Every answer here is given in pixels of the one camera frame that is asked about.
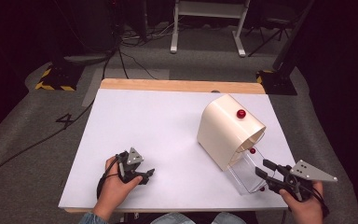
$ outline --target small red ball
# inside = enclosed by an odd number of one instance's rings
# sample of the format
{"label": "small red ball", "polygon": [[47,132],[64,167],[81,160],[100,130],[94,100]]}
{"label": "small red ball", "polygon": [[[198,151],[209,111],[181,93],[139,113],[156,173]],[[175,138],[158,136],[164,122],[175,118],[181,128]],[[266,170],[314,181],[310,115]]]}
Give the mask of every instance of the small red ball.
{"label": "small red ball", "polygon": [[237,111],[237,118],[243,119],[245,118],[245,116],[246,116],[246,112],[244,110],[240,109]]}

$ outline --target gray floor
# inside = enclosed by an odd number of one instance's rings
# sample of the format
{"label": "gray floor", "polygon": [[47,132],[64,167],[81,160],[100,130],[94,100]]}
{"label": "gray floor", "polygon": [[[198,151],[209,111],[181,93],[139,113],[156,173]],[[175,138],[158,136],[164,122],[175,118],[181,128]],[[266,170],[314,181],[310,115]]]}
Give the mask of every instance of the gray floor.
{"label": "gray floor", "polygon": [[[255,82],[255,72],[271,69],[284,40],[273,40],[254,57],[240,58],[231,37],[233,27],[185,30],[179,34],[176,54],[170,54],[171,37],[135,48],[122,47],[148,70],[164,71],[169,79]],[[261,43],[254,31],[241,37],[247,51]],[[150,78],[131,58],[124,63],[134,77]],[[100,76],[103,64],[86,67],[77,91],[43,91],[34,86],[48,64],[26,79],[30,92],[0,125],[0,162],[20,150],[55,133],[62,124],[55,120],[67,113],[74,117],[84,109],[85,98],[92,98],[94,75]],[[107,66],[107,76],[121,68],[116,55]],[[325,200],[331,214],[325,223],[358,223],[358,206],[351,181],[345,174],[314,114],[308,87],[301,73],[291,75],[298,96],[270,95],[295,160],[303,159],[338,177],[336,184],[324,184]],[[66,131],[33,147],[0,169],[0,223],[77,223],[81,214],[68,214],[57,207],[69,175],[89,111]],[[280,223],[282,211],[256,212],[260,224]],[[112,218],[117,220],[120,214]],[[285,223],[294,223],[289,213]]]}

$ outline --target person's right hand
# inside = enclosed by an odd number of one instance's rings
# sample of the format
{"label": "person's right hand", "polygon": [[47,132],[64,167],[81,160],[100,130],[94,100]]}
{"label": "person's right hand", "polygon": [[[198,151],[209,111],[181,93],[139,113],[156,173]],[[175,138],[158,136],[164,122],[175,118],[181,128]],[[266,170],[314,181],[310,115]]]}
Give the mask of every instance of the person's right hand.
{"label": "person's right hand", "polygon": [[[324,195],[324,186],[321,181],[313,183],[313,187]],[[284,189],[279,191],[283,200],[292,210],[293,217],[297,224],[319,224],[324,222],[322,206],[315,197],[310,197],[305,202],[298,202],[292,195]]]}

